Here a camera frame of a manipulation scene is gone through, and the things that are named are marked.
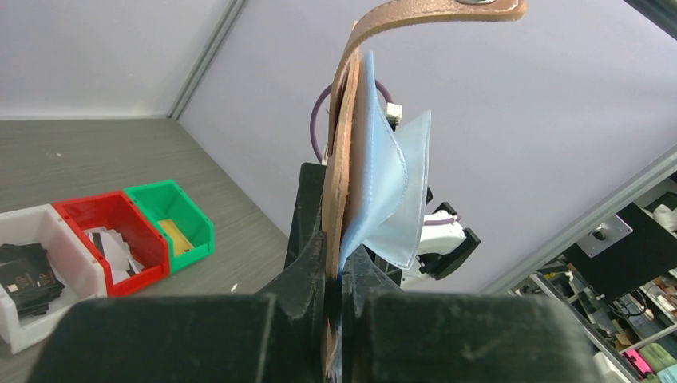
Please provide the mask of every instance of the yellow object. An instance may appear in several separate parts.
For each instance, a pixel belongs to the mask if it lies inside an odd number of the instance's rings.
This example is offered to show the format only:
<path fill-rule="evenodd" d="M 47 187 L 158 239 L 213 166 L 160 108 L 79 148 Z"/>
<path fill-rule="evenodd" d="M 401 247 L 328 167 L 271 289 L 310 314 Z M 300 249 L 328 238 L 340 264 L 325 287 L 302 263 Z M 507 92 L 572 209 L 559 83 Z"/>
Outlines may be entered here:
<path fill-rule="evenodd" d="M 178 257 L 179 255 L 182 255 L 186 251 L 189 251 L 193 248 L 192 244 L 186 237 L 184 236 L 184 233 L 179 230 L 178 227 L 176 227 L 176 224 L 174 223 L 173 220 L 171 219 L 162 219 L 161 221 L 157 221 L 160 224 L 160 227 L 169 235 L 172 237 L 172 242 L 174 242 L 174 256 Z"/>

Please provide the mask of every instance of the green bin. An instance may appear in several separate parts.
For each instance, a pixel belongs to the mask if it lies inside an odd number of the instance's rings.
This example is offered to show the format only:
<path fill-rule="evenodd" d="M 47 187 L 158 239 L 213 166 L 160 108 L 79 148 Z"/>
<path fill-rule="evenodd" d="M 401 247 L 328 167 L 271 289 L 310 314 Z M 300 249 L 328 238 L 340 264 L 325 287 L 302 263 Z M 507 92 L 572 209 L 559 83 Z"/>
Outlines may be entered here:
<path fill-rule="evenodd" d="M 167 239 L 172 273 L 214 252 L 214 225 L 174 180 L 126 188 L 125 193 Z M 175 231 L 168 233 L 165 230 L 172 221 L 171 228 L 178 228 L 182 237 L 177 237 Z M 190 246 L 175 250 L 172 235 L 175 239 L 180 238 L 176 241 L 177 247 L 182 247 L 185 239 Z"/>

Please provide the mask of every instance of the gray table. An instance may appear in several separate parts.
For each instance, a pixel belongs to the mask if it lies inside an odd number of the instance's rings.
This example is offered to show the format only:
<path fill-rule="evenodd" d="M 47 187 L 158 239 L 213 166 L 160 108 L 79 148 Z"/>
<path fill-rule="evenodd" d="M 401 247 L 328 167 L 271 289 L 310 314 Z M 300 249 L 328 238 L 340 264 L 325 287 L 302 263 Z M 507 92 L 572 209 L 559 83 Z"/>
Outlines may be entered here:
<path fill-rule="evenodd" d="M 138 295 L 248 294 L 283 267 L 287 239 L 173 120 L 0 122 L 0 212 L 174 179 L 216 227 L 216 252 Z M 25 381 L 42 344 L 12 355 Z"/>

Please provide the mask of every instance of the pink object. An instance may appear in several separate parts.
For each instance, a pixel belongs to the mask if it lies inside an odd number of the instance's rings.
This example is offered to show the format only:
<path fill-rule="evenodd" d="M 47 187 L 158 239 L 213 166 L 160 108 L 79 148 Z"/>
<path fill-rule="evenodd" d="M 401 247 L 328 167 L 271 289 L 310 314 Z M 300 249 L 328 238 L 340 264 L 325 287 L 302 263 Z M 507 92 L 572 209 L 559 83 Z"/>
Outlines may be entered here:
<path fill-rule="evenodd" d="M 639 353 L 634 349 L 629 349 L 623 353 L 623 356 L 642 374 L 646 377 L 650 373 L 654 373 L 647 361 L 645 361 Z"/>

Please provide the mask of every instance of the metal plate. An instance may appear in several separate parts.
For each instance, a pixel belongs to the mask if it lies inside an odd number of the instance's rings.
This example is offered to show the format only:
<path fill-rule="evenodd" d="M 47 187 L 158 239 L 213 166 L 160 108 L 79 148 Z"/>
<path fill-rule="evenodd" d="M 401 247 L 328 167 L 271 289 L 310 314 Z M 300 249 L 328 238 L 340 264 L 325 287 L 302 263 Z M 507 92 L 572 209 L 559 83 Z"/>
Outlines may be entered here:
<path fill-rule="evenodd" d="M 590 232 L 576 242 L 580 249 L 590 258 L 607 250 L 611 245 L 632 233 L 632 227 L 629 227 L 618 215 L 614 215 L 602 222 L 596 230 L 601 230 L 606 238 L 602 240 L 597 239 Z"/>

